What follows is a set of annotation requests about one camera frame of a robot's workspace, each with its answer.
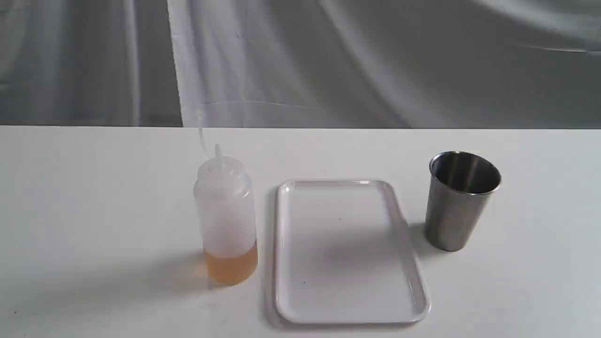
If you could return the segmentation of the translucent squeeze bottle amber liquid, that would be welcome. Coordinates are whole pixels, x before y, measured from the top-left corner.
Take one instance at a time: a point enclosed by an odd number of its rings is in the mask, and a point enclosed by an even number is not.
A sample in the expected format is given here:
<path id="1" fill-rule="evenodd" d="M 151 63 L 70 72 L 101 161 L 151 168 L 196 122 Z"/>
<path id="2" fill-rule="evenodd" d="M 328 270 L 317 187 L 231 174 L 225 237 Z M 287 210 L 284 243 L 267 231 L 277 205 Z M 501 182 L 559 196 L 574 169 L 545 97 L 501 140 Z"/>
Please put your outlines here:
<path id="1" fill-rule="evenodd" d="M 243 163 L 216 143 L 209 154 L 203 114 L 196 111 L 205 161 L 197 169 L 193 197 L 209 278 L 221 286 L 247 280 L 258 266 L 253 184 Z"/>

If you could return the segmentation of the stainless steel cup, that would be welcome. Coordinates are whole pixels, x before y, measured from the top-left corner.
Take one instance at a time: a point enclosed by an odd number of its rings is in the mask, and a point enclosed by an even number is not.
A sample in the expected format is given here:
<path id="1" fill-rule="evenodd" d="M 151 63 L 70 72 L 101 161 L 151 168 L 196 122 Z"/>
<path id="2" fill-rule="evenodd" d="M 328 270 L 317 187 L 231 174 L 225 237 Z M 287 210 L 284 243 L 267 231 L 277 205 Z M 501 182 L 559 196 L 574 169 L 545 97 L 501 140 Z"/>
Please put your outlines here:
<path id="1" fill-rule="evenodd" d="M 446 151 L 429 162 L 430 186 L 424 224 L 428 242 L 446 252 L 463 249 L 490 197 L 500 188 L 501 173 L 476 154 Z"/>

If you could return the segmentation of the white plastic tray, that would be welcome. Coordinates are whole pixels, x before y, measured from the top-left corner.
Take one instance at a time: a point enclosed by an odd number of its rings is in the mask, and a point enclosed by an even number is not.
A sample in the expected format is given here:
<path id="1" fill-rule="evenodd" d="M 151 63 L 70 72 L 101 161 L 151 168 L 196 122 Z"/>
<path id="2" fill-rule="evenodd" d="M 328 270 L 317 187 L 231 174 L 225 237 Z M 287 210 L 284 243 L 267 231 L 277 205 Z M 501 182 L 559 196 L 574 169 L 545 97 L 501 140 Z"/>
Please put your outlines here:
<path id="1" fill-rule="evenodd" d="M 288 180 L 273 229 L 277 314 L 296 325 L 412 325 L 431 302 L 393 187 Z"/>

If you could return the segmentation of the grey fabric backdrop curtain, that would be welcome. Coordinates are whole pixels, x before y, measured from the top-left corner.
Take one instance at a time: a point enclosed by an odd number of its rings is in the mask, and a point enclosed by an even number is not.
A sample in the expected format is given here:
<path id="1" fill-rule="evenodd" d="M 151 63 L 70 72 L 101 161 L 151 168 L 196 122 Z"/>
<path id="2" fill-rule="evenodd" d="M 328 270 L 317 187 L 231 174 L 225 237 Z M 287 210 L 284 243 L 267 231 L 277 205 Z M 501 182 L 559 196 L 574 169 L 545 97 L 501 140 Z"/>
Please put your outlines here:
<path id="1" fill-rule="evenodd" d="M 600 126 L 598 0 L 3 0 L 1 124 Z"/>

